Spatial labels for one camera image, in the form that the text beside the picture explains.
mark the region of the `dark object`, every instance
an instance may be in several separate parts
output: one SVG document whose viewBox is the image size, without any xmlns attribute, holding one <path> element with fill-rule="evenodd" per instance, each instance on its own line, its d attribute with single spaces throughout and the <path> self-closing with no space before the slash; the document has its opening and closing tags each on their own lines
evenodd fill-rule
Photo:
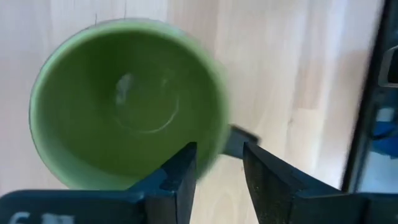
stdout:
<svg viewBox="0 0 398 224">
<path fill-rule="evenodd" d="M 243 158 L 259 224 L 398 222 L 398 194 L 344 194 L 250 143 Z"/>
<path fill-rule="evenodd" d="M 0 199 L 0 223 L 186 224 L 192 211 L 196 143 L 187 144 L 127 191 L 23 190 Z"/>
<path fill-rule="evenodd" d="M 397 87 L 398 63 L 398 1 L 385 0 L 381 13 L 379 30 L 370 59 L 368 74 L 364 85 L 358 120 L 351 142 L 346 172 L 341 186 L 344 192 L 356 192 L 362 181 L 366 159 L 372 146 L 373 130 L 378 109 L 385 101 L 385 94 L 391 87 Z"/>
<path fill-rule="evenodd" d="M 243 130 L 242 128 L 232 126 L 228 142 L 226 143 L 224 154 L 236 157 L 238 159 L 243 159 L 243 144 L 245 142 L 258 144 L 259 138 Z"/>
</svg>

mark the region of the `mug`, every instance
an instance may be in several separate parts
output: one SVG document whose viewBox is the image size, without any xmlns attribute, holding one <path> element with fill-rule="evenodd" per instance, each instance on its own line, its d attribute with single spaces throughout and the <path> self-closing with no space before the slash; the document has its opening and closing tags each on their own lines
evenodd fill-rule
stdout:
<svg viewBox="0 0 398 224">
<path fill-rule="evenodd" d="M 30 97 L 37 152 L 72 189 L 124 190 L 188 142 L 201 177 L 226 144 L 217 63 L 170 25 L 117 20 L 80 31 L 42 66 Z"/>
</svg>

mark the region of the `wooden floor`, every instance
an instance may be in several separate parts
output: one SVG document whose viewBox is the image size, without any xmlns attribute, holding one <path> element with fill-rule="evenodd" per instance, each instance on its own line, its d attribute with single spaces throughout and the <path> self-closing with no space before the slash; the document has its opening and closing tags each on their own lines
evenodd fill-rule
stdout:
<svg viewBox="0 0 398 224">
<path fill-rule="evenodd" d="M 108 19 L 169 22 L 225 67 L 232 123 L 339 187 L 382 0 L 0 0 L 0 195 L 65 188 L 30 139 L 29 92 L 72 34 Z M 198 184 L 192 223 L 256 223 L 242 162 L 220 156 Z"/>
</svg>

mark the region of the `mug rim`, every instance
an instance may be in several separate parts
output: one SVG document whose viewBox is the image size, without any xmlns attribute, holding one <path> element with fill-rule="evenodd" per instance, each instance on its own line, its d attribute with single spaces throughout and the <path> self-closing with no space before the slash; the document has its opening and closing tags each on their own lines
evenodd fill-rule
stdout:
<svg viewBox="0 0 398 224">
<path fill-rule="evenodd" d="M 214 151 L 209 151 L 209 161 L 206 162 L 206 168 L 201 173 L 203 177 L 207 170 L 213 165 L 216 156 L 222 152 L 227 138 L 229 136 L 229 105 L 228 95 L 225 87 L 225 80 L 220 75 L 222 74 L 220 66 L 210 56 L 210 54 L 202 48 L 197 42 L 189 37 L 184 31 L 160 21 L 153 21 L 149 19 L 116 19 L 110 21 L 100 22 L 89 26 L 76 34 L 69 37 L 61 43 L 44 62 L 35 79 L 34 85 L 30 92 L 29 102 L 29 129 L 32 136 L 34 146 L 39 157 L 47 167 L 47 169 L 63 184 L 71 189 L 84 189 L 82 185 L 72 181 L 72 178 L 66 177 L 62 173 L 62 169 L 57 166 L 57 162 L 51 160 L 45 153 L 45 136 L 40 132 L 36 117 L 38 113 L 38 101 L 40 100 L 41 92 L 54 67 L 60 63 L 67 55 L 77 47 L 84 43 L 94 40 L 104 35 L 110 35 L 117 32 L 141 32 L 149 35 L 159 36 L 168 41 L 175 42 L 177 45 L 183 47 L 189 54 L 194 55 L 199 63 L 201 63 L 208 71 L 209 79 L 215 84 L 215 90 L 218 95 L 217 102 L 220 105 L 221 128 L 216 141 Z"/>
</svg>

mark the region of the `mug handle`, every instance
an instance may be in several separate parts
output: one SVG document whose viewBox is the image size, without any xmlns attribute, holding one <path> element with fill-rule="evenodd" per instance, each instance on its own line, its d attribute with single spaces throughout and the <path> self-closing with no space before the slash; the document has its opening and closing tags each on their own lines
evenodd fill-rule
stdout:
<svg viewBox="0 0 398 224">
<path fill-rule="evenodd" d="M 243 158 L 243 144 L 250 142 L 253 144 L 259 143 L 259 138 L 254 134 L 240 128 L 234 124 L 231 125 L 231 132 L 226 143 L 223 154 L 233 156 L 238 159 Z"/>
</svg>

